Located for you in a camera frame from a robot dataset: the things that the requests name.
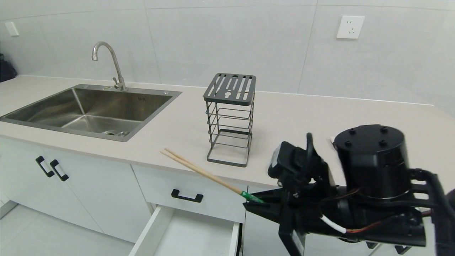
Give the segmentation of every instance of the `black cylindrical motor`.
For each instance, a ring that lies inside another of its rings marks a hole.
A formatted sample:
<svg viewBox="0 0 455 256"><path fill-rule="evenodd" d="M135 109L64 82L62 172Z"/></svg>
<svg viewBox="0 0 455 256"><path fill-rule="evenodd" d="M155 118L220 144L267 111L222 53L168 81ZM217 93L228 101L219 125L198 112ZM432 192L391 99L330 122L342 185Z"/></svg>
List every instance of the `black cylindrical motor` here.
<svg viewBox="0 0 455 256"><path fill-rule="evenodd" d="M404 134L379 124L362 125L338 134L335 146L347 189L361 195L391 199L411 188Z"/></svg>

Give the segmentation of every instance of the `sink basin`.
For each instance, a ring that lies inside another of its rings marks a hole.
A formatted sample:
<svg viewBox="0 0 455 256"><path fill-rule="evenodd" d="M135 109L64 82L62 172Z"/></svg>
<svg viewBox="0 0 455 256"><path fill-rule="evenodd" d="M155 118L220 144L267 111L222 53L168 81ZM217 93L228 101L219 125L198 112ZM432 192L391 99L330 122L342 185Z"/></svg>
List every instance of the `sink basin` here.
<svg viewBox="0 0 455 256"><path fill-rule="evenodd" d="M80 84L0 117L64 133L128 141L181 92Z"/></svg>

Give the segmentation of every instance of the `black bag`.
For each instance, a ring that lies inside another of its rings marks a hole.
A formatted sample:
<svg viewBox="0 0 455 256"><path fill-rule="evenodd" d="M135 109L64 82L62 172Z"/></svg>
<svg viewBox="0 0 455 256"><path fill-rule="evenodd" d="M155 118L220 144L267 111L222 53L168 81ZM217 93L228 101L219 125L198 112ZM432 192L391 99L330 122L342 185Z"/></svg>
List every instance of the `black bag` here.
<svg viewBox="0 0 455 256"><path fill-rule="evenodd" d="M16 70L5 60L5 56L0 53L0 82L13 79L16 76Z"/></svg>

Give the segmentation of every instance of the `light switch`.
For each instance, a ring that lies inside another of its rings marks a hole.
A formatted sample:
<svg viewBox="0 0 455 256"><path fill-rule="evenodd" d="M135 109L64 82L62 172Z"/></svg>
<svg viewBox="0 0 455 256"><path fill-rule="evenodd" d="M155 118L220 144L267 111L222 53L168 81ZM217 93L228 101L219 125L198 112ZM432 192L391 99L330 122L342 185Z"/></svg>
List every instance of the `light switch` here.
<svg viewBox="0 0 455 256"><path fill-rule="evenodd" d="M19 32L17 32L14 22L5 22L5 26L11 36L19 36Z"/></svg>
<svg viewBox="0 0 455 256"><path fill-rule="evenodd" d="M364 16L341 17L337 38L358 39L364 20Z"/></svg>

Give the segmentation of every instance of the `chopstick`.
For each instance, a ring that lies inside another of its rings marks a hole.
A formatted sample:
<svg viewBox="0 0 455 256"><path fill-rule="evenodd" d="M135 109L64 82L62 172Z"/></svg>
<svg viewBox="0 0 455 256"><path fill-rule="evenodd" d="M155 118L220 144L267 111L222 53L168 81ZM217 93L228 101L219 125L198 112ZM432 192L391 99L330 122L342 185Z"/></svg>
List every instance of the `chopstick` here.
<svg viewBox="0 0 455 256"><path fill-rule="evenodd" d="M183 156L173 152L172 150L170 150L168 148L165 148L164 150L165 151L160 151L163 155L171 158L172 160L174 160L176 162L181 163L182 165L190 168L191 170L199 173L200 175L202 175L202 176L204 176L204 177L206 177L208 179L211 179L211 180L215 181L216 183L218 183L218 184L220 184L220 185L232 190L236 194L241 195L242 197L244 197L246 200L257 202L257 203L265 203L263 200L259 199L258 197L254 196L252 194L249 194L249 193L247 193L245 191L242 191L241 189L239 189L239 188L237 188L235 186L232 186L231 184L229 184L229 183L225 182L224 180L220 179L218 176L215 176L212 173L209 173L206 170L198 167L197 165L193 164L192 162L188 161Z"/></svg>

